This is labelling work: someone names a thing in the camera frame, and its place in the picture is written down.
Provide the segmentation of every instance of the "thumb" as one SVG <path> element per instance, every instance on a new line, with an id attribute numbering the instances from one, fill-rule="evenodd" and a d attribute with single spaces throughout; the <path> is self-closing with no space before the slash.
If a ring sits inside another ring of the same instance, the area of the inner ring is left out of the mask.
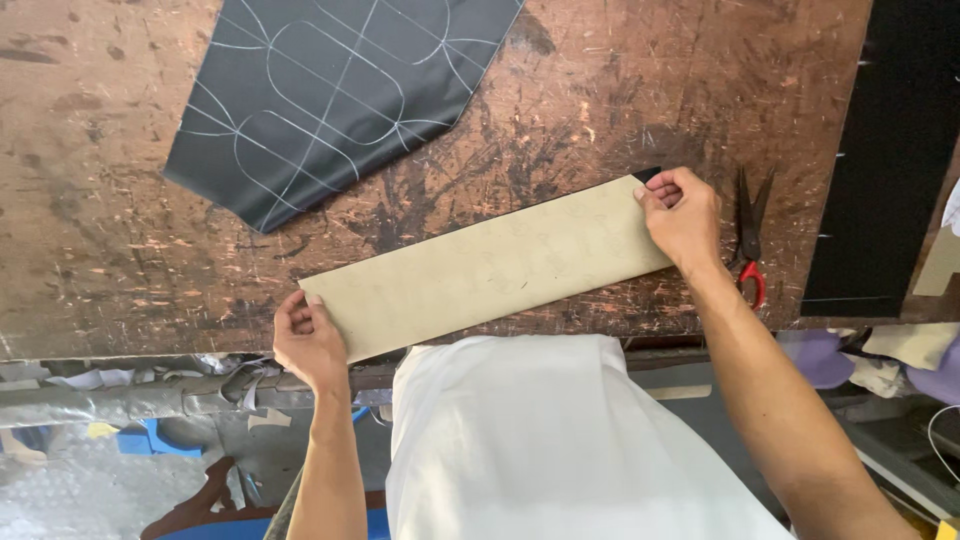
<path id="1" fill-rule="evenodd" d="M 330 313 L 326 310 L 324 299 L 319 295 L 307 297 L 306 304 L 310 307 L 310 318 L 313 320 L 313 328 L 318 324 L 330 324 Z"/>
<path id="2" fill-rule="evenodd" d="M 655 211 L 666 210 L 666 205 L 646 185 L 634 189 L 634 198 L 643 207 L 643 211 L 651 214 Z"/>

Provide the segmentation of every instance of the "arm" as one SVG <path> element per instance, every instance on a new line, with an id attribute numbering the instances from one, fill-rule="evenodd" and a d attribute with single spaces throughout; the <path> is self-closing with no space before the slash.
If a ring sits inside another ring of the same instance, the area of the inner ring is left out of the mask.
<path id="1" fill-rule="evenodd" d="M 733 426 L 801 538 L 918 538 L 733 285 L 720 260 L 713 189 L 681 167 L 635 196 L 654 241 L 690 287 Z"/>
<path id="2" fill-rule="evenodd" d="M 274 318 L 276 361 L 313 389 L 310 442 L 290 520 L 290 540 L 367 538 L 363 480 L 350 419 L 347 351 L 319 296 L 299 290 Z"/>

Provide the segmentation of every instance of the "forearm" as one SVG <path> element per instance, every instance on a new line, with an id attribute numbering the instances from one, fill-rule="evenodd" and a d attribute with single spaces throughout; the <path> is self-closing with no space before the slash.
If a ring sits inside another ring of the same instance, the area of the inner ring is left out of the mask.
<path id="1" fill-rule="evenodd" d="M 287 538 L 367 538 L 363 480 L 348 395 L 314 393 L 310 442 Z"/>
<path id="2" fill-rule="evenodd" d="M 733 425 L 802 537 L 858 538 L 878 528 L 911 537 L 719 261 L 688 280 Z"/>

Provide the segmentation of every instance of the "purple fabric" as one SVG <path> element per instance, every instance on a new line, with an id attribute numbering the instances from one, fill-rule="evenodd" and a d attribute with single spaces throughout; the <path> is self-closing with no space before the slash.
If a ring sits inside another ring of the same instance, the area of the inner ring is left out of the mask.
<path id="1" fill-rule="evenodd" d="M 906 366 L 906 376 L 927 396 L 945 404 L 960 405 L 960 337 L 947 347 L 940 369 L 930 371 Z"/>
<path id="2" fill-rule="evenodd" d="M 840 337 L 826 330 L 777 336 L 783 350 L 814 388 L 836 388 L 853 374 L 855 365 L 837 352 Z"/>

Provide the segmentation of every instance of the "person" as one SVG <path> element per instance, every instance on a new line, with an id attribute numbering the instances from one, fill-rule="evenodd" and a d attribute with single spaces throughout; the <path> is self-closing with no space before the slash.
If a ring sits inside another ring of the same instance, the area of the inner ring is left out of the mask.
<path id="1" fill-rule="evenodd" d="M 713 189 L 663 171 L 634 196 L 683 274 L 733 426 L 800 538 L 919 536 L 733 284 Z M 276 359 L 316 395 L 287 538 L 366 538 L 344 341 L 322 299 L 276 312 Z M 791 538 L 599 335 L 414 348 L 395 378 L 392 538 Z"/>

